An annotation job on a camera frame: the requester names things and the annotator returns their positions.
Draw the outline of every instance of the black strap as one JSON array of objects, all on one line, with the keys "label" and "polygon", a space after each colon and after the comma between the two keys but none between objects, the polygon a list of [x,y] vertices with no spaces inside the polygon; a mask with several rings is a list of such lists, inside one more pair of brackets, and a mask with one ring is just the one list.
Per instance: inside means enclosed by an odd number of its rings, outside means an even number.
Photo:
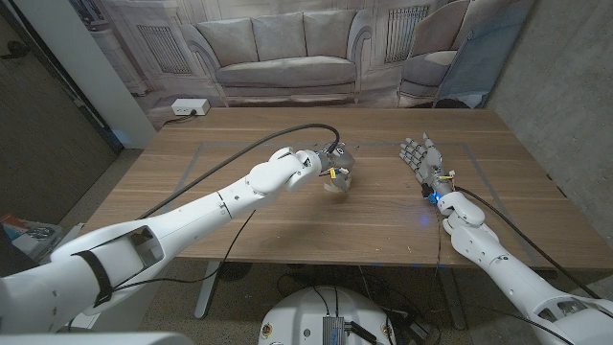
[{"label": "black strap", "polygon": [[111,299],[111,295],[113,294],[113,287],[111,286],[111,281],[108,278],[108,274],[106,274],[106,270],[102,263],[96,256],[96,254],[92,253],[89,250],[84,250],[79,253],[75,253],[73,255],[77,255],[82,257],[85,262],[89,265],[89,267],[94,272],[96,279],[98,280],[98,286],[100,287],[100,292],[96,297],[96,302],[94,303],[94,308],[99,306],[104,302],[108,302]]}]

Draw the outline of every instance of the door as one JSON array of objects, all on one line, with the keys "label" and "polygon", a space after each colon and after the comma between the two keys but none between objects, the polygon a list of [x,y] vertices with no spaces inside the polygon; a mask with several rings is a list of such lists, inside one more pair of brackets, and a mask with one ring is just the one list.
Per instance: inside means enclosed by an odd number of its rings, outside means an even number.
[{"label": "door", "polygon": [[[10,41],[0,15],[0,56]],[[116,158],[32,52],[0,59],[0,150],[0,216],[55,224]]]}]

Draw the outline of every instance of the metal table leg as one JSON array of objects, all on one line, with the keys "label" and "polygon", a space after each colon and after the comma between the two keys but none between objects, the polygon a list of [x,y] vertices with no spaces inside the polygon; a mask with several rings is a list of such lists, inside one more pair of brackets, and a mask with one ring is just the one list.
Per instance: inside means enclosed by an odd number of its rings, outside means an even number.
[{"label": "metal table leg", "polygon": [[[220,262],[209,261],[209,263],[207,264],[207,271],[204,273],[205,276],[215,271],[219,267],[219,264]],[[200,289],[200,296],[198,297],[198,302],[195,305],[195,311],[193,312],[193,316],[198,319],[203,319],[207,316],[207,313],[209,312],[209,307],[211,306],[211,302],[213,301],[213,295],[215,294],[216,286],[217,273],[202,283],[202,288]]]},{"label": "metal table leg", "polygon": [[456,285],[456,279],[453,275],[451,268],[439,268],[439,276],[441,277],[441,283],[443,284],[444,296],[451,313],[451,319],[453,321],[453,328],[456,330],[466,329],[466,319],[464,316],[464,310],[460,303],[460,294],[458,293],[458,286]]}]

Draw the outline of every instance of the electronics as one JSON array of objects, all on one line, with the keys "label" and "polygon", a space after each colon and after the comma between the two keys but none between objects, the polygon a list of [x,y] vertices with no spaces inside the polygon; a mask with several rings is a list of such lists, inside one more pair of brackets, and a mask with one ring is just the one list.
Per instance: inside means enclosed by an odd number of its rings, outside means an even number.
[{"label": "electronics", "polygon": [[206,115],[211,108],[207,99],[177,99],[172,104],[174,115],[190,115],[195,110],[195,115]]}]

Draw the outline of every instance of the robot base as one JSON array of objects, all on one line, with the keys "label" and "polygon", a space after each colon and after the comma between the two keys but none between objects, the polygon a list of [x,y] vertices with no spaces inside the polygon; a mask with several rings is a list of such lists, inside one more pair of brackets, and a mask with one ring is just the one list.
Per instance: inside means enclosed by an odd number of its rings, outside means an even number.
[{"label": "robot base", "polygon": [[[291,345],[291,344],[347,344],[368,345],[369,342],[355,333],[345,333],[342,341],[322,341],[326,316],[326,300],[330,316],[336,314],[336,295],[334,287],[316,287],[321,297],[313,287],[307,287],[285,297],[279,302],[261,322],[259,345]],[[338,287],[338,316],[345,322],[353,321],[376,336],[377,344],[389,344],[385,331],[386,315],[372,300],[352,290]],[[392,342],[396,344],[392,322],[390,326]]]}]

